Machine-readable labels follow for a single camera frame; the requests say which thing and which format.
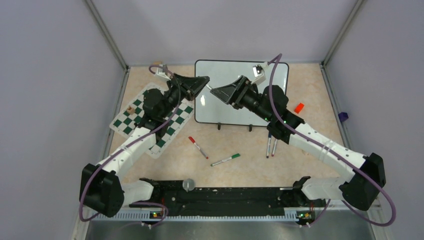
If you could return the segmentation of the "red block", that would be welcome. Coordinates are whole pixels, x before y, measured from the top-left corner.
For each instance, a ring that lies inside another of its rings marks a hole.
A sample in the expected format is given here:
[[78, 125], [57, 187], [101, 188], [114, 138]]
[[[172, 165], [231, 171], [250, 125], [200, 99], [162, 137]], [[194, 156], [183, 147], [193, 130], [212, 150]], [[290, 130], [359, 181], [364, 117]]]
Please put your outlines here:
[[295, 107], [295, 109], [294, 109], [294, 112], [296, 113], [296, 114], [299, 114], [302, 110], [303, 110], [303, 108], [304, 108], [304, 104], [301, 102], [301, 103], [299, 103], [296, 107]]

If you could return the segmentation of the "blue capped marker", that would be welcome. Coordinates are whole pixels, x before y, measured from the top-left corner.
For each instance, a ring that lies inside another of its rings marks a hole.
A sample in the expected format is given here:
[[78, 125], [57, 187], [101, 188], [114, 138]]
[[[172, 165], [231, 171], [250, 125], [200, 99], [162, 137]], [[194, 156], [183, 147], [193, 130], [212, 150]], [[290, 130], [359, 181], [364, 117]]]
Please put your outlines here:
[[266, 146], [266, 158], [268, 159], [270, 156], [270, 151], [271, 151], [271, 140], [272, 140], [272, 135], [269, 132], [268, 136], [267, 136], [267, 146]]

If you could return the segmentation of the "purple block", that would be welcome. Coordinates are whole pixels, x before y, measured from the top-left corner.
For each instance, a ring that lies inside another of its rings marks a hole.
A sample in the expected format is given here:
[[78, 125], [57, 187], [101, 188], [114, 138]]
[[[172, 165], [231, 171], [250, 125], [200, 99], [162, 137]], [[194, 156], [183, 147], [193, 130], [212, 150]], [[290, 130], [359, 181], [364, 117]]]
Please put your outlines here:
[[338, 114], [338, 119], [339, 119], [339, 121], [340, 121], [341, 123], [343, 123], [343, 122], [345, 122], [346, 120], [348, 120], [348, 119], [349, 119], [349, 115], [348, 115], [348, 113], [347, 113], [347, 112], [340, 112], [340, 113]]

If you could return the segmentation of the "green capped marker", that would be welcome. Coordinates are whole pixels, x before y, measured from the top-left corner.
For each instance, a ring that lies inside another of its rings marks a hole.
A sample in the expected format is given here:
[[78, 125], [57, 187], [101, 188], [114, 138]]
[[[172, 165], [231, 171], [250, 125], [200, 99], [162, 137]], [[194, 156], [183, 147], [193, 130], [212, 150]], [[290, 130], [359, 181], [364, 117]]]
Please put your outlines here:
[[211, 164], [210, 164], [210, 166], [211, 166], [211, 167], [214, 167], [214, 166], [216, 166], [216, 165], [219, 165], [219, 164], [225, 163], [225, 162], [227, 162], [227, 161], [230, 161], [230, 160], [232, 160], [232, 159], [238, 158], [238, 157], [240, 157], [240, 156], [241, 156], [241, 155], [240, 155], [239, 153], [236, 153], [236, 154], [234, 154], [234, 155], [232, 155], [232, 156], [230, 156], [230, 157], [227, 157], [227, 158], [225, 158], [225, 159], [222, 159], [222, 160], [219, 160], [219, 161], [217, 161], [217, 162], [211, 163]]

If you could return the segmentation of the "brown chess piece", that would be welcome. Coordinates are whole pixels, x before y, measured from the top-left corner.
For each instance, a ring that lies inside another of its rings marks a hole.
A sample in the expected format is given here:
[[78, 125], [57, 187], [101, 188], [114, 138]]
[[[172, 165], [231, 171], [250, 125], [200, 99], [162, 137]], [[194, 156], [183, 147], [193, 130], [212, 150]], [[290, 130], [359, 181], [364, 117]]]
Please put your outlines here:
[[134, 108], [132, 108], [131, 106], [129, 106], [127, 109], [126, 109], [126, 112], [128, 113], [128, 114], [133, 114], [134, 112], [135, 112], [135, 110], [134, 110]]

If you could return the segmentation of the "red capped marker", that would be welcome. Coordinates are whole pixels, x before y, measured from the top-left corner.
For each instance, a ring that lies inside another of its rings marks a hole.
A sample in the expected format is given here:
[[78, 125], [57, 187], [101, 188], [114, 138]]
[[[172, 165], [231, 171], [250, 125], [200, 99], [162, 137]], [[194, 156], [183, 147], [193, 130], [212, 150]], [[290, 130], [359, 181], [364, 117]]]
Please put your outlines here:
[[188, 137], [188, 139], [195, 145], [195, 147], [199, 150], [199, 152], [208, 159], [209, 156], [204, 152], [204, 150], [198, 145], [198, 143], [195, 141], [195, 139], [191, 136]]

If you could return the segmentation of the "aluminium frame rail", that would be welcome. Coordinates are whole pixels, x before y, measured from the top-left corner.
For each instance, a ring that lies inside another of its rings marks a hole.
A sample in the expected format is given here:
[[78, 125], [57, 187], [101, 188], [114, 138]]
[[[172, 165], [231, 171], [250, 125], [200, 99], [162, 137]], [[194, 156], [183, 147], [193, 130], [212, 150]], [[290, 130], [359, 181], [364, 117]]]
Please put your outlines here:
[[311, 226], [299, 226], [301, 208], [282, 216], [169, 216], [149, 228], [151, 208], [123, 208], [114, 217], [99, 215], [88, 222], [77, 220], [73, 240], [392, 240], [389, 227], [370, 224], [384, 221], [379, 204], [361, 220], [334, 200]]

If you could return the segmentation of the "white whiteboard black frame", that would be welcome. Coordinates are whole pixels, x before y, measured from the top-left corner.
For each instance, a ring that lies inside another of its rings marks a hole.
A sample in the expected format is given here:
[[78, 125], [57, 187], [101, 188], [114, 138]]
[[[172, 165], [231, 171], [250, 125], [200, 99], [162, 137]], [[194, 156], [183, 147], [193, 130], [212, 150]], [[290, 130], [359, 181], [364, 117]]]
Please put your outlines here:
[[267, 127], [287, 112], [284, 62], [198, 60], [195, 75], [210, 79], [195, 100], [198, 123]]

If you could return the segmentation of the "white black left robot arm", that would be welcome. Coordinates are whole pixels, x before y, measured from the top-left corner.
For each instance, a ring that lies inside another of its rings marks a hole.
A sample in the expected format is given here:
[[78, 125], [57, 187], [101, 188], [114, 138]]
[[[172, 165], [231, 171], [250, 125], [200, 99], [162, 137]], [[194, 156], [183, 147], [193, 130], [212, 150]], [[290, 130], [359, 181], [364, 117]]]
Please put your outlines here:
[[143, 116], [127, 140], [109, 157], [97, 164], [87, 164], [81, 173], [79, 217], [83, 207], [91, 208], [106, 217], [115, 216], [123, 206], [143, 201], [154, 207], [160, 202], [160, 193], [145, 180], [121, 183], [136, 161], [167, 132], [169, 122], [183, 100], [194, 100], [209, 83], [210, 77], [186, 77], [174, 74], [167, 81], [168, 90], [151, 88], [142, 94]]

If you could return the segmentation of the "pink capped marker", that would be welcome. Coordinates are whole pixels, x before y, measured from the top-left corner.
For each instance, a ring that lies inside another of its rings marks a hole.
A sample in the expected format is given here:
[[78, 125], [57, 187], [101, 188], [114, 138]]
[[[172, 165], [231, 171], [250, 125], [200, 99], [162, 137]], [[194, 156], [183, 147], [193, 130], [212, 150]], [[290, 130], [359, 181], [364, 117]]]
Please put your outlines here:
[[274, 157], [274, 156], [275, 156], [275, 152], [276, 152], [277, 144], [278, 144], [278, 139], [275, 139], [275, 140], [274, 140], [274, 142], [273, 142], [272, 150], [271, 150], [271, 156], [272, 156], [272, 157]]

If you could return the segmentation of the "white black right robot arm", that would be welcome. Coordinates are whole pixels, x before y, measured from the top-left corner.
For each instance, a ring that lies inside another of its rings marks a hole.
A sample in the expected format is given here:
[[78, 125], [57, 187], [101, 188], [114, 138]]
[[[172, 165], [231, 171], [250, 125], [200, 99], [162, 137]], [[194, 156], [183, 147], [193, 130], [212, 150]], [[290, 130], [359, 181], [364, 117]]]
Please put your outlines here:
[[367, 211], [380, 194], [379, 189], [385, 186], [384, 160], [380, 155], [353, 151], [317, 132], [287, 109], [289, 99], [280, 86], [266, 86], [259, 93], [257, 85], [242, 75], [210, 92], [236, 110], [246, 108], [256, 114], [268, 123], [267, 130], [277, 140], [307, 152], [339, 174], [330, 178], [307, 176], [295, 182], [298, 189], [293, 192], [293, 200], [297, 205], [334, 199]]

